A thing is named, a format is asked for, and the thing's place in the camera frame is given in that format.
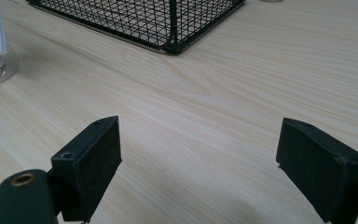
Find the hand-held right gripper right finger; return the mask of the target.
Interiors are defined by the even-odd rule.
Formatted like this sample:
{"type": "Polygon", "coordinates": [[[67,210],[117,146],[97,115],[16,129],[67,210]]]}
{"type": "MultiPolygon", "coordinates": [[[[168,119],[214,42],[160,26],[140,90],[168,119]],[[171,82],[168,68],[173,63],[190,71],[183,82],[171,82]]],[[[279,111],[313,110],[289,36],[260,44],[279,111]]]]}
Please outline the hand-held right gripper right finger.
{"type": "Polygon", "coordinates": [[[358,151],[306,122],[285,118],[276,162],[323,222],[358,218],[358,151]]]}

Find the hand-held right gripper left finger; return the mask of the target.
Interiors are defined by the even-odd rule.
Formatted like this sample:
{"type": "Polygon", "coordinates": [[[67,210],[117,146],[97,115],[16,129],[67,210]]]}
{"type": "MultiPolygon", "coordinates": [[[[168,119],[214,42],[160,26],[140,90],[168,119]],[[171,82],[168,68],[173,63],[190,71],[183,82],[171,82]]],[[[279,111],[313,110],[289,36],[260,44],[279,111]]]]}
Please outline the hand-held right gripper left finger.
{"type": "Polygon", "coordinates": [[[118,117],[92,122],[51,158],[66,221],[90,222],[121,163],[118,117]]]}

